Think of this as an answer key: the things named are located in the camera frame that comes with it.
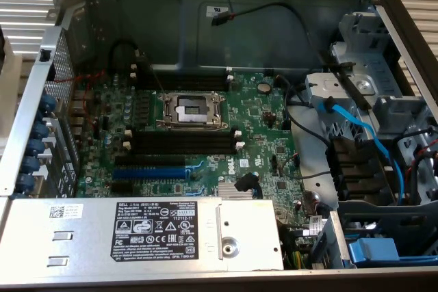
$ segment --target circuit board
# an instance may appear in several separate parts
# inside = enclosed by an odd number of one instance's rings
[[[277,218],[285,224],[303,224],[307,222],[305,207],[293,210],[298,201],[305,202],[302,181],[280,175],[272,168],[273,157],[280,166],[296,152],[290,128],[282,127],[283,92],[272,87],[272,77],[261,73],[234,73],[233,79],[236,90],[218,92],[224,99],[221,114],[227,127],[238,127],[242,132],[244,147],[234,155],[184,155],[185,165],[196,168],[191,175],[185,179],[131,179],[133,190],[128,196],[221,196],[221,183],[234,185],[239,177],[251,172],[259,177],[263,198],[273,200]],[[110,82],[94,86],[93,92],[100,101],[93,115],[106,116],[108,128],[101,130],[98,137],[91,126],[83,133],[76,193],[79,198],[127,196],[114,193],[111,188],[115,158],[127,153],[123,148],[127,127],[145,132],[165,130],[157,125],[157,119],[163,116],[159,91],[136,90],[122,79],[119,81],[117,75]],[[261,92],[260,83],[270,90]],[[145,102],[148,109],[142,108]],[[266,122],[267,113],[274,118],[270,124]],[[285,170],[300,176],[292,161]]]

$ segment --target barcode sticker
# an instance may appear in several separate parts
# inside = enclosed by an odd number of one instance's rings
[[[310,235],[318,235],[324,226],[322,225],[322,216],[314,215],[310,217],[309,230]]]
[[[83,204],[59,204],[50,207],[51,219],[79,219],[82,218]]]
[[[215,6],[207,6],[207,14],[206,17],[215,17],[216,15],[226,12],[228,7],[215,7]]]
[[[241,168],[248,168],[249,167],[249,161],[247,159],[240,159],[239,164]]]

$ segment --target red wire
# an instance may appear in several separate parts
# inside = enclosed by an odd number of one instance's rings
[[[419,151],[418,151],[418,155],[423,154],[424,152],[426,152],[426,150],[427,150],[428,148],[434,146],[436,143],[438,143],[438,139],[434,140],[434,141],[431,142],[428,146],[423,147],[421,150],[419,150]],[[412,171],[412,165],[413,165],[414,162],[415,162],[415,160],[413,160],[413,161],[411,162],[411,166],[410,166],[409,169],[406,171],[406,176],[404,177],[405,183],[408,183],[408,181],[409,181],[409,174],[410,174],[411,171]]]
[[[83,108],[83,111],[85,112],[86,119],[87,119],[88,123],[90,123],[93,127],[94,127],[94,123],[91,120],[90,114],[88,113],[87,107],[86,107],[86,96],[87,96],[87,93],[90,90],[91,84],[94,82],[94,80],[102,77],[104,74],[105,74],[105,70],[102,70],[101,72],[99,72],[95,75],[79,75],[77,77],[70,78],[70,79],[62,79],[62,80],[54,80],[53,81],[55,83],[62,83],[62,82],[68,82],[68,81],[78,82],[78,81],[81,81],[82,79],[89,79],[89,81],[87,83],[87,87],[86,87],[85,92],[83,93],[83,97],[82,97],[82,108]]]

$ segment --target warning label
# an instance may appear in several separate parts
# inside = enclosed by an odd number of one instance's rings
[[[196,202],[119,202],[111,257],[115,261],[199,258]]]

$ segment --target cpu socket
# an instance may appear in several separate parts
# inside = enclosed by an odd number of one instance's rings
[[[211,94],[169,93],[164,95],[163,120],[159,127],[181,130],[218,130],[228,124],[222,122],[220,103],[225,97]]]

